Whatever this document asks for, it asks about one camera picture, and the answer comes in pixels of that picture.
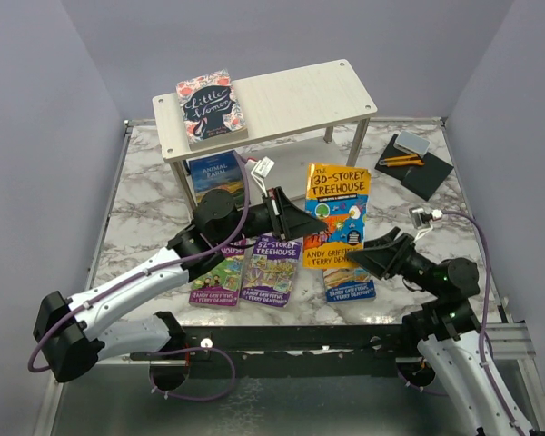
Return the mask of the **yellow 130-Storey Treehouse book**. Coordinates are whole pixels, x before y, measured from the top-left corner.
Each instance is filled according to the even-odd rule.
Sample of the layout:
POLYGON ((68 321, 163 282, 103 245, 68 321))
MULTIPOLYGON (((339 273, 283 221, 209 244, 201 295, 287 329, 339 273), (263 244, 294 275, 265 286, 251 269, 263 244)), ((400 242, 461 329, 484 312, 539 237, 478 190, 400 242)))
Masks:
POLYGON ((305 211, 326 228, 303 238, 303 267, 327 270, 354 266, 347 253, 363 247, 371 181, 364 168, 309 165, 305 211))

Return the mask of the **Animal Farm book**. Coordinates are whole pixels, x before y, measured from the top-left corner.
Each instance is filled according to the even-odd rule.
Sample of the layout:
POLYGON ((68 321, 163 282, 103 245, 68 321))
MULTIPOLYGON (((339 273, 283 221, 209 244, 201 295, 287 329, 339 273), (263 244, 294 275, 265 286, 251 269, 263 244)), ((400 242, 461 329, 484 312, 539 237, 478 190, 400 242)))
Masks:
POLYGON ((233 196, 237 207, 244 205, 245 190, 241 164, 245 164, 245 159, 241 156, 236 159, 235 155, 236 152, 228 151, 189 161, 197 204, 211 190, 222 189, 233 196))

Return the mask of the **Little Women book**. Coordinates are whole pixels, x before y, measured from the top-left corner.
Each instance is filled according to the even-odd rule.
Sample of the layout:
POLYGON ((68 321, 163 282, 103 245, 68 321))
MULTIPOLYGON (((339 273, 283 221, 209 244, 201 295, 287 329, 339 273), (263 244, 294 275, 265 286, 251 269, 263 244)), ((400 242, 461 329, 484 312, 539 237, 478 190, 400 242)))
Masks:
POLYGON ((179 82, 175 87, 191 149, 248 137, 248 127, 227 69, 179 82))

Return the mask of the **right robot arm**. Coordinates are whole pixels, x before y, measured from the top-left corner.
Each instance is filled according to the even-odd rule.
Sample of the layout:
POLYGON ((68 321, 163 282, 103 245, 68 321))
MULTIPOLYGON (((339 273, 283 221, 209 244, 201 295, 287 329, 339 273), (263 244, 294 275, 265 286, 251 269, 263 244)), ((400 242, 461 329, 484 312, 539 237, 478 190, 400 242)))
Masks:
POLYGON ((476 263, 435 263, 418 253, 411 235, 393 228, 347 259, 371 276, 400 276, 433 299, 402 319, 401 348, 433 368, 469 435, 540 435, 513 399, 486 344, 470 298, 479 294, 476 263))

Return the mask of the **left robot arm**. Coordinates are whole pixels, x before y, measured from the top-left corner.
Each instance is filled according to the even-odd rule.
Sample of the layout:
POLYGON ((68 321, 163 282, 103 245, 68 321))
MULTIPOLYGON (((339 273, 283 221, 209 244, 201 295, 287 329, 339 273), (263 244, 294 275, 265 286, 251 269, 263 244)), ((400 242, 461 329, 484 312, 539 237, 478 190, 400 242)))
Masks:
POLYGON ((191 223, 142 264, 110 282, 64 297, 51 292, 41 301, 33 329, 37 347, 28 369, 45 369, 70 382, 98 362, 126 354, 176 356, 185 334, 169 312, 128 322, 124 316, 156 296, 208 273, 224 259, 230 243, 266 234, 288 242, 326 230, 322 220, 293 204, 274 188, 255 206, 238 208, 225 190, 211 190, 193 210, 191 223))

